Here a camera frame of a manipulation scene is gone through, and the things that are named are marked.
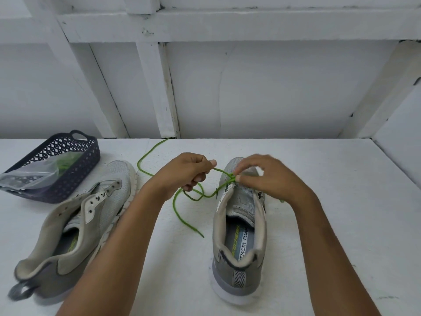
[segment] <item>gray sneaker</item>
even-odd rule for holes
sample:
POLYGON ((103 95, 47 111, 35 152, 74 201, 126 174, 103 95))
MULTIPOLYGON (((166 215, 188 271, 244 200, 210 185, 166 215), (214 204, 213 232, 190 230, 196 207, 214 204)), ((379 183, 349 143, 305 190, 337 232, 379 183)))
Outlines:
POLYGON ((90 191, 60 203, 47 216, 34 250, 15 268, 19 283, 8 294, 12 300, 33 293, 56 297, 76 285, 137 188, 133 166, 120 160, 107 164, 96 181, 90 191))
MULTIPOLYGON (((225 168, 232 173, 243 158, 232 159, 225 168)), ((258 176, 255 167, 243 175, 258 176)), ((228 181, 223 174, 219 185, 228 181)), ((264 194, 238 183, 218 193, 213 219, 213 259, 210 284, 223 300, 246 305, 261 293, 261 272, 266 250, 264 194)))

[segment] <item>shoe insole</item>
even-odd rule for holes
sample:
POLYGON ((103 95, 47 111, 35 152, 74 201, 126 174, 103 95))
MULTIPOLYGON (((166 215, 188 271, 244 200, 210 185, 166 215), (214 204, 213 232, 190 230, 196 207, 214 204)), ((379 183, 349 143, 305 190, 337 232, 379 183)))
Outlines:
POLYGON ((79 237, 79 229, 72 228, 66 233, 61 234, 61 238, 57 247, 54 250, 53 256, 66 254, 75 249, 77 244, 77 238, 79 237))
POLYGON ((254 228, 236 217, 227 217, 225 246, 236 260, 242 259, 254 245, 254 228))

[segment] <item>shoelace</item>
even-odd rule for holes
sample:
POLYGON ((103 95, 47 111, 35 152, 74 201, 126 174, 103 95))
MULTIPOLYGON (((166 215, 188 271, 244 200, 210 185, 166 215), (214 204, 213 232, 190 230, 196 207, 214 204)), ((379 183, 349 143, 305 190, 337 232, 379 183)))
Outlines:
MULTIPOLYGON (((151 174, 151 173, 148 173, 148 172, 146 172, 145 170, 142 170, 141 168, 140 168, 140 163, 145 159, 145 157, 146 156, 148 156, 156 147, 158 147, 159 145, 161 145, 162 143, 164 143, 164 142, 166 142, 167 140, 169 140, 169 138, 166 138, 165 140, 163 140, 163 141, 161 141, 161 142, 159 142, 159 143, 157 143, 157 144, 155 144, 155 146, 153 147, 153 148, 151 148, 149 151, 148 151, 148 153, 146 153, 145 155, 143 155, 140 159, 139 159, 139 161, 137 162, 137 168, 139 169, 139 171, 140 172, 142 172, 142 173, 145 173, 146 175, 149 175, 149 176, 154 176, 155 174, 151 174)), ((228 181, 226 181, 224 184, 222 184, 221 186, 219 186, 218 188, 216 188, 215 189, 215 191, 211 194, 211 195, 206 195, 205 194, 205 191, 203 190, 203 186, 200 184, 200 183, 197 183, 197 185, 200 187, 200 189, 202 190, 202 191, 198 191, 197 189, 192 189, 192 191, 195 191, 197 194, 199 194, 200 195, 200 197, 199 198, 193 198, 193 197, 191 197, 190 195, 188 195, 187 193, 186 193, 186 191, 185 190, 183 190, 182 188, 180 188, 178 191, 176 191, 176 193, 174 194, 174 198, 173 198, 173 210, 174 210, 174 212, 176 213, 176 215, 177 215, 177 217, 178 217, 178 219, 184 224, 184 225, 186 225, 187 227, 189 227, 189 228, 191 228, 193 231, 195 231, 196 233, 198 233, 200 236, 202 236, 203 238, 205 238, 204 237, 204 235, 197 229, 197 228, 195 228, 194 226, 192 226, 192 225, 190 225, 189 223, 187 223, 184 219, 182 219, 182 217, 180 216, 180 214, 177 212, 177 209, 176 209, 176 199, 177 199, 177 196, 179 196, 179 194, 183 191, 183 193, 184 193, 184 195, 185 196, 187 196, 188 198, 190 198, 192 201, 195 201, 195 202, 198 202, 198 201, 200 201, 203 197, 206 197, 206 198, 211 198, 211 197, 213 197, 214 195, 216 195, 217 193, 218 193, 218 191, 221 189, 221 188, 224 188, 225 186, 227 186, 227 185, 229 185, 229 184, 231 184, 232 182, 234 182, 235 181, 235 176, 234 175, 232 175, 232 174, 229 174, 229 173, 227 173, 227 172, 225 172, 225 171, 223 171, 223 170, 220 170, 220 169, 217 169, 217 168, 214 168, 214 170, 216 170, 216 171, 218 171, 218 172, 221 172, 221 173, 224 173, 225 175, 227 175, 228 177, 229 177, 229 180, 228 181)))

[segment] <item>vertical beam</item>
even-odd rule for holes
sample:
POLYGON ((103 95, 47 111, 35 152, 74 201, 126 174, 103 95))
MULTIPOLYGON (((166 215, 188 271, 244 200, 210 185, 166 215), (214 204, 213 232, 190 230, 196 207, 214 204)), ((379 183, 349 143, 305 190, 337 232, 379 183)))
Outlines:
POLYGON ((55 57, 86 94, 92 119, 103 137, 128 137, 89 44, 70 44, 56 20, 50 0, 23 0, 34 20, 44 26, 45 38, 55 57))
POLYGON ((180 137, 170 68, 163 43, 137 42, 161 137, 180 137))
POLYGON ((399 43, 339 137, 373 137, 412 91, 419 77, 421 44, 399 43))
POLYGON ((161 8, 160 0, 124 0, 129 14, 154 14, 161 8))

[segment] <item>white wooden beam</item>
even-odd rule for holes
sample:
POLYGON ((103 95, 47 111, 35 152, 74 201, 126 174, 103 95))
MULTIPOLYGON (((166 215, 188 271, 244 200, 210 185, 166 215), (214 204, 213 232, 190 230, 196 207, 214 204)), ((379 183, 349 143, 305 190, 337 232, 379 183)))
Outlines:
POLYGON ((32 17, 0 17, 0 44, 47 43, 42 28, 32 17))
POLYGON ((69 42, 416 40, 421 8, 161 10, 60 15, 69 42))
POLYGON ((45 39, 86 94, 86 104, 103 137, 126 138, 128 133, 89 44, 67 41, 50 0, 23 0, 33 18, 43 25, 45 39))
POLYGON ((339 137, 373 137, 420 77, 421 44, 416 41, 399 43, 339 137))
POLYGON ((159 0, 124 0, 129 14, 153 14, 160 9, 159 0))
POLYGON ((136 47, 154 104, 161 137, 180 138, 165 44, 137 42, 136 47))

